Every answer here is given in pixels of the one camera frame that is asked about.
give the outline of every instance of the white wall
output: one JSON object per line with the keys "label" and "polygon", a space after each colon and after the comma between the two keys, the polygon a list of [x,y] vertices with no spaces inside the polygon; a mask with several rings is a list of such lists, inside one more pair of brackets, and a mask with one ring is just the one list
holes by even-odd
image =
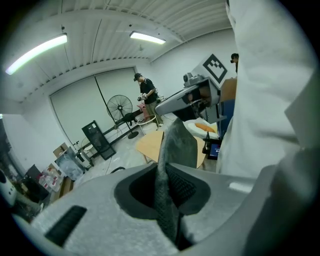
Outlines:
{"label": "white wall", "polygon": [[237,53],[233,30],[217,31],[193,39],[156,59],[152,63],[153,79],[147,74],[145,77],[150,78],[159,94],[167,98],[181,91],[184,86],[183,76],[211,54],[230,71],[230,77],[236,77],[236,65],[230,63],[233,53]]}
{"label": "white wall", "polygon": [[56,159],[53,150],[67,142],[48,97],[34,102],[23,115],[4,114],[3,125],[13,153],[27,170],[35,164],[42,171]]}

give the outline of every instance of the ceiling light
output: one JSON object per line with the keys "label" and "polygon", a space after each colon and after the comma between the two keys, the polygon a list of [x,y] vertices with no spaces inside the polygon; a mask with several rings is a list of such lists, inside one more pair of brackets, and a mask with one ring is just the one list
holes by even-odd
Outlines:
{"label": "ceiling light", "polygon": [[141,33],[135,32],[135,31],[133,31],[130,34],[130,37],[134,38],[134,39],[141,39],[141,40],[157,43],[157,44],[160,44],[160,45],[162,45],[162,44],[164,44],[166,42],[165,40],[162,40],[162,39],[150,36],[150,35],[141,34]]}
{"label": "ceiling light", "polygon": [[51,39],[49,41],[46,41],[37,47],[33,48],[32,50],[28,51],[24,55],[22,55],[20,58],[18,58],[10,67],[6,69],[6,73],[9,75],[12,75],[14,72],[17,71],[21,66],[23,66],[25,63],[36,57],[37,55],[53,48],[58,45],[62,45],[67,42],[67,35],[61,35],[59,37],[56,37],[54,39]]}

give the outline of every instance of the floor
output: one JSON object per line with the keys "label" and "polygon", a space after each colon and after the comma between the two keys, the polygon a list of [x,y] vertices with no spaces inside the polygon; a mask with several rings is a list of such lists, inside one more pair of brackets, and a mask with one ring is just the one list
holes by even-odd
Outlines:
{"label": "floor", "polygon": [[[163,126],[160,127],[159,130],[165,131],[176,119],[176,116],[170,113],[166,114],[165,116],[162,116],[162,119]],[[137,137],[128,139],[128,136],[125,136],[113,145],[116,154],[113,155],[112,158],[104,160],[101,156],[96,157],[94,159],[94,167],[90,168],[89,171],[87,171],[83,176],[81,176],[74,182],[74,188],[93,178],[108,175],[118,167],[124,167],[128,169],[131,167],[146,164],[143,155],[140,152],[138,152],[135,147],[137,141],[140,140],[144,136],[144,134],[142,133],[139,127],[135,131],[139,132]],[[200,166],[199,169],[204,169],[205,171],[209,172],[216,171],[215,160],[208,160],[206,158],[204,160],[204,166],[204,168],[203,166]]]}

